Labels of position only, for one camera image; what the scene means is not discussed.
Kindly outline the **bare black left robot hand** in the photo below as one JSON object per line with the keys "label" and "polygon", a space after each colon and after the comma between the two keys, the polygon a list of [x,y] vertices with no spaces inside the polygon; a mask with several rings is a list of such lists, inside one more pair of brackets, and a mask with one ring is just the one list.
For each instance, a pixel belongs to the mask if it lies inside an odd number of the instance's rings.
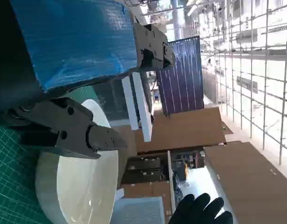
{"label": "bare black left robot hand", "polygon": [[166,35],[121,2],[0,0],[0,126],[23,145],[83,159],[125,148],[65,94],[175,63]]}

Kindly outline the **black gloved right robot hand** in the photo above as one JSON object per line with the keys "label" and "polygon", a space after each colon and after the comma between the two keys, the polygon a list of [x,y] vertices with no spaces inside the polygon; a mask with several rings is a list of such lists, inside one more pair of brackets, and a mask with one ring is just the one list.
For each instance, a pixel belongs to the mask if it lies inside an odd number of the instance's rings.
{"label": "black gloved right robot hand", "polygon": [[210,199],[207,193],[197,198],[193,194],[186,195],[176,207],[169,224],[232,224],[232,213],[224,211],[219,214],[225,204],[223,198]]}

